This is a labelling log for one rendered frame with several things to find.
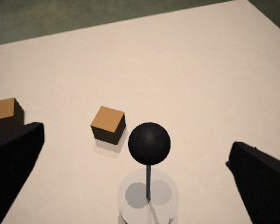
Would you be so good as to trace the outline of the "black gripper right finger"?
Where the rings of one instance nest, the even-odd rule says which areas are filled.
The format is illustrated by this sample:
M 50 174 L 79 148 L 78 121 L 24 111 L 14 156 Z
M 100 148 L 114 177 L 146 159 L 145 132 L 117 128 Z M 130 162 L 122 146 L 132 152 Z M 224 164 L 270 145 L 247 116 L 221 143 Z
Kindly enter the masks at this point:
M 229 162 L 252 224 L 280 224 L 280 160 L 236 141 Z

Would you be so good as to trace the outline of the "brown cube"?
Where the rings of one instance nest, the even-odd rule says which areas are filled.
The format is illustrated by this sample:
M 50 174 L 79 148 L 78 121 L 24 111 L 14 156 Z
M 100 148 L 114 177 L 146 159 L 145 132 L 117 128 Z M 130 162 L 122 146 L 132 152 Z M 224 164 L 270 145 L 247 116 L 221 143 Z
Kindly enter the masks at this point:
M 95 139 L 117 145 L 126 127 L 125 114 L 101 106 L 90 126 Z
M 0 133 L 23 126 L 24 114 L 15 97 L 0 100 Z

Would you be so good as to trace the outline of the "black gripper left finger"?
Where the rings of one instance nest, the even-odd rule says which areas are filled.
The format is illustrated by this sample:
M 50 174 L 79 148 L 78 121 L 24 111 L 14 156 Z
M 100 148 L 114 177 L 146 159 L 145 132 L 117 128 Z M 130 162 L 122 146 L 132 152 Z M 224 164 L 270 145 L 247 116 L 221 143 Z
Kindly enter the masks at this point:
M 0 133 L 0 224 L 32 173 L 44 146 L 44 125 L 29 123 Z

